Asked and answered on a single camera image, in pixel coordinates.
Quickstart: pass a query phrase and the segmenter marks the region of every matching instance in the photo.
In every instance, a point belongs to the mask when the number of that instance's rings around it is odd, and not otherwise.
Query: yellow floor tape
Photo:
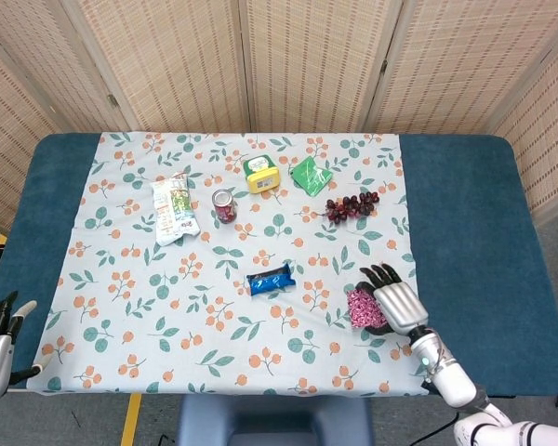
[[[120,446],[132,446],[134,442],[134,433],[137,430],[137,422],[139,421],[140,398],[141,395],[139,393],[130,395]]]

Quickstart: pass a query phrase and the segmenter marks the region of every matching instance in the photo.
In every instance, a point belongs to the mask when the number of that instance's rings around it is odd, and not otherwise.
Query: pink toy
[[[348,291],[347,303],[353,327],[387,328],[387,320],[376,299],[364,290]]]

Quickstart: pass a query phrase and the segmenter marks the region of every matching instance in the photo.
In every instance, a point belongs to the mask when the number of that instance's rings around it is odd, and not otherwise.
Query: yellow container
[[[261,193],[281,183],[279,168],[269,155],[261,155],[244,163],[246,182],[250,193]]]

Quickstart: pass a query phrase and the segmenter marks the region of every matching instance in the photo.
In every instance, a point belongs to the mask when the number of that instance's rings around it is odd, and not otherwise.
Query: blue felt surface
[[[35,150],[0,263],[0,298],[39,307],[14,368],[32,361],[99,135]],[[558,314],[509,144],[486,136],[401,136],[411,242],[431,325],[493,395],[558,393]]]
[[[38,303],[22,325],[13,371],[33,363],[99,140],[94,134],[51,135],[35,149],[0,261],[0,300],[19,290],[14,308]]]
[[[558,312],[509,143],[400,136],[418,291],[490,395],[558,393]]]

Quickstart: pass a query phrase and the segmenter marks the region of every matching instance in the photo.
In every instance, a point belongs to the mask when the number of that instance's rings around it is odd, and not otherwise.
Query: green snack bag
[[[311,197],[318,195],[318,192],[320,192],[333,177],[333,173],[330,170],[318,167],[311,156],[294,167],[289,175],[291,175],[294,181],[306,190],[306,193]]]

